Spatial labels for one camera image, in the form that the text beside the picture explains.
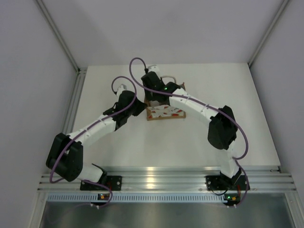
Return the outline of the burlap watermelon canvas bag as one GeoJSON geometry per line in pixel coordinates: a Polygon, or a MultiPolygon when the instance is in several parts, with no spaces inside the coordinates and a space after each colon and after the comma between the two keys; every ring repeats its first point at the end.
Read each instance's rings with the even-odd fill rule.
{"type": "MultiPolygon", "coordinates": [[[[185,89],[185,85],[177,84],[176,79],[170,76],[173,81],[165,83],[167,86],[167,93],[173,93],[175,89],[185,89]]],[[[161,119],[179,119],[179,118],[186,118],[186,113],[176,107],[169,105],[168,102],[157,102],[157,101],[148,101],[146,97],[144,97],[144,102],[148,105],[146,108],[147,112],[147,120],[161,120],[161,119]]]]}

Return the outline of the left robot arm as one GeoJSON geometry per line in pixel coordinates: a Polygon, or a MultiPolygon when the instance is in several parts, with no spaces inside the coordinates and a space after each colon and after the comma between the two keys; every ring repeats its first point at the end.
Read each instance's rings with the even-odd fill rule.
{"type": "Polygon", "coordinates": [[[68,182],[87,180],[97,190],[104,189],[107,186],[107,172],[95,164],[84,163],[85,149],[118,130],[130,116],[138,116],[146,107],[147,104],[138,100],[134,92],[124,90],[113,107],[88,126],[69,134],[56,135],[46,160],[51,174],[56,173],[68,182]]]}

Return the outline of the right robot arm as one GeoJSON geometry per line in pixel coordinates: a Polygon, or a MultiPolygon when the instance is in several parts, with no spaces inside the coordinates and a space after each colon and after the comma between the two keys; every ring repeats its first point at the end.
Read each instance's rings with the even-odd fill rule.
{"type": "Polygon", "coordinates": [[[233,159],[232,148],[237,137],[237,126],[232,109],[229,106],[212,109],[196,98],[192,98],[180,85],[169,82],[163,83],[154,71],[147,71],[141,77],[145,89],[145,98],[163,103],[196,117],[208,125],[208,142],[221,150],[220,181],[222,185],[231,189],[238,184],[241,169],[233,159]]]}

